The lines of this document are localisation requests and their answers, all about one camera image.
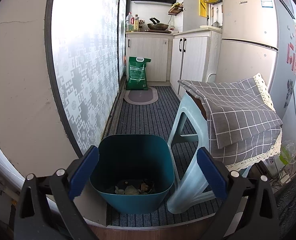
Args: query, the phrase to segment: lace trim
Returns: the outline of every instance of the lace trim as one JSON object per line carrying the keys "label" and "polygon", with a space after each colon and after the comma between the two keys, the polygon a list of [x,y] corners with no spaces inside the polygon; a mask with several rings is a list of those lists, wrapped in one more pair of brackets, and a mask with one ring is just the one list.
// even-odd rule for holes
{"label": "lace trim", "polygon": [[[268,93],[268,88],[261,74],[258,73],[253,78],[257,84],[257,87],[259,89],[263,102],[275,112],[275,108],[273,107],[271,96]],[[227,165],[226,166],[227,169],[229,171],[239,171],[247,168],[250,165],[254,165],[255,163],[258,163],[259,161],[266,160],[267,158],[272,157],[274,155],[280,155],[281,138],[282,138],[282,129],[280,128],[280,134],[278,135],[277,140],[275,141],[275,144],[270,147],[269,151],[267,151],[266,153],[259,154],[255,157],[246,159],[244,161]]]}
{"label": "lace trim", "polygon": [[282,130],[280,130],[280,134],[278,135],[277,140],[275,141],[275,144],[271,146],[269,151],[267,151],[266,153],[257,155],[255,157],[246,159],[244,161],[227,165],[226,168],[229,171],[239,171],[249,167],[250,165],[254,165],[255,163],[258,163],[259,161],[266,160],[269,157],[272,157],[274,155],[280,155],[281,137],[282,137]]}
{"label": "lace trim", "polygon": [[261,77],[261,74],[258,73],[253,78],[257,84],[257,87],[259,89],[259,92],[261,94],[263,102],[275,112],[275,108],[273,107],[273,102],[272,102],[271,96],[268,93],[268,88],[266,86],[265,81]]}

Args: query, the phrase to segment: blue clamp pad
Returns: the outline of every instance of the blue clamp pad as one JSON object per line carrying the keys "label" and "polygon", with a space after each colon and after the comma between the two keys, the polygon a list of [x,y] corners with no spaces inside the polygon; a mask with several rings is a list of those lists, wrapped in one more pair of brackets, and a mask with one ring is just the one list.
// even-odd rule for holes
{"label": "blue clamp pad", "polygon": [[70,186],[68,192],[70,200],[73,200],[75,197],[80,196],[98,161],[99,150],[97,147],[91,146],[89,150],[85,153],[81,164],[78,166],[77,170],[70,178]]}
{"label": "blue clamp pad", "polygon": [[225,200],[228,197],[228,178],[225,178],[225,176],[228,174],[227,168],[223,165],[223,163],[214,161],[207,149],[204,147],[198,149],[197,163],[201,171],[203,172],[206,180],[208,181],[214,195],[217,198]]}

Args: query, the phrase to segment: metal screw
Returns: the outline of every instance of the metal screw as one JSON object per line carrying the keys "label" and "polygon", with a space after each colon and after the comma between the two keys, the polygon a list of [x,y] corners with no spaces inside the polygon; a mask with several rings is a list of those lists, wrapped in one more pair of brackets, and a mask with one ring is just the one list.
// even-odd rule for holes
{"label": "metal screw", "polygon": [[232,171],[230,174],[234,178],[238,178],[239,177],[239,172],[238,171]]}
{"label": "metal screw", "polygon": [[267,178],[265,175],[262,175],[262,176],[260,177],[260,179],[261,179],[262,181],[268,181],[268,178]]}
{"label": "metal screw", "polygon": [[57,176],[62,176],[63,174],[65,174],[65,170],[64,169],[59,169],[58,171],[56,171]]}
{"label": "metal screw", "polygon": [[32,180],[35,177],[35,175],[33,175],[32,173],[27,175],[27,180]]}

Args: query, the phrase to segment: teal trash bin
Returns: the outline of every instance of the teal trash bin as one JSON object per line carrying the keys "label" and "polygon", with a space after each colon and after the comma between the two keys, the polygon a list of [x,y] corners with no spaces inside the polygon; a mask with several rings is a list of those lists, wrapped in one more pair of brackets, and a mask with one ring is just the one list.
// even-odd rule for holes
{"label": "teal trash bin", "polygon": [[[123,179],[150,179],[155,194],[110,194]],[[147,214],[158,209],[174,182],[171,155],[163,138],[147,134],[117,134],[99,145],[99,162],[90,176],[92,186],[117,211]]]}

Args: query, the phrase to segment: light blue stool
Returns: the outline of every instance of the light blue stool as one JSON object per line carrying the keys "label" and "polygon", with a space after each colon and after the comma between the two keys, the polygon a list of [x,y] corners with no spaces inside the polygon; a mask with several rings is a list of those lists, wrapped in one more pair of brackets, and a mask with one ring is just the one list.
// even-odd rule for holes
{"label": "light blue stool", "polygon": [[[181,135],[187,118],[197,132],[196,134]],[[171,153],[175,174],[175,192],[168,199],[167,206],[169,212],[173,214],[185,212],[193,205],[216,198],[212,191],[203,192],[208,186],[208,182],[197,164],[197,151],[195,152],[183,178],[181,180],[179,179],[178,170],[172,153],[172,147],[176,143],[196,141],[198,141],[197,150],[201,147],[205,147],[209,150],[207,121],[202,116],[199,107],[195,104],[193,99],[185,93],[180,102],[176,119],[172,126],[168,140],[168,147]],[[248,175],[250,168],[251,166],[240,172],[243,177]]]}

